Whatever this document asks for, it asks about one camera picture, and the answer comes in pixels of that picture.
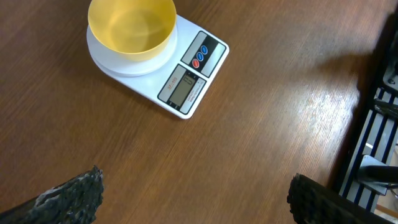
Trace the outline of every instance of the blue button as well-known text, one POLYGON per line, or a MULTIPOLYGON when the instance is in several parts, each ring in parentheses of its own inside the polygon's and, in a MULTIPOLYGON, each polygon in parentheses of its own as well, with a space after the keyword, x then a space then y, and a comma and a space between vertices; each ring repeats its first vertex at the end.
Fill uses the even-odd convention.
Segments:
POLYGON ((206 55, 207 54, 207 47, 206 46, 201 46, 200 47, 200 51, 204 54, 204 55, 206 55))
POLYGON ((205 59, 205 56, 203 56, 202 53, 198 52, 197 53, 197 59, 199 60, 199 62, 203 61, 203 59, 205 59))

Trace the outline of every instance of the white scale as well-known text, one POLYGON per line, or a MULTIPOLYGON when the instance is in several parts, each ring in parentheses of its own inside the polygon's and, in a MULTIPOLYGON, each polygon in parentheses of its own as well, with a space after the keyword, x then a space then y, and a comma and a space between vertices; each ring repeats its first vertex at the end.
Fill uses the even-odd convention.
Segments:
POLYGON ((177 16, 165 50, 133 62, 102 45, 87 29, 95 64, 107 75, 182 119, 195 112, 229 53, 226 43, 177 16))

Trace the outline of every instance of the table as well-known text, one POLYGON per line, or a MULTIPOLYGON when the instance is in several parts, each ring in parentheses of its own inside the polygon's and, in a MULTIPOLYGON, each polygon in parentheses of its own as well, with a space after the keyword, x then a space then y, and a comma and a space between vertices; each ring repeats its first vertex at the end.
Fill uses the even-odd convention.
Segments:
POLYGON ((92 168, 96 223, 293 223, 326 185, 396 0, 175 0, 231 53, 183 121, 100 72, 90 1, 0 2, 0 211, 92 168))

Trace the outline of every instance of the red button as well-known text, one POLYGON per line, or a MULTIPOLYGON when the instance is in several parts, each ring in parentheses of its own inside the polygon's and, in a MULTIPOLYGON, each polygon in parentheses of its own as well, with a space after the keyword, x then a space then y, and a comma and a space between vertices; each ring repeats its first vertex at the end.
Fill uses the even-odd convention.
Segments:
POLYGON ((198 59, 193 59, 193 60, 192 60, 192 65, 193 65, 194 68, 199 68, 199 65, 200 65, 200 64, 199 64, 198 59))

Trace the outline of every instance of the kitchen scale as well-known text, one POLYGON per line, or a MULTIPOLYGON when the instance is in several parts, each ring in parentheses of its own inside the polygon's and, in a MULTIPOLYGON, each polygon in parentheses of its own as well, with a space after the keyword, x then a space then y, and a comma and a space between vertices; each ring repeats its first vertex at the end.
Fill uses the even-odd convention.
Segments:
POLYGON ((226 43, 181 16, 165 50, 150 60, 124 58, 102 45, 90 27, 87 43, 105 74, 182 119, 195 112, 229 53, 226 43))

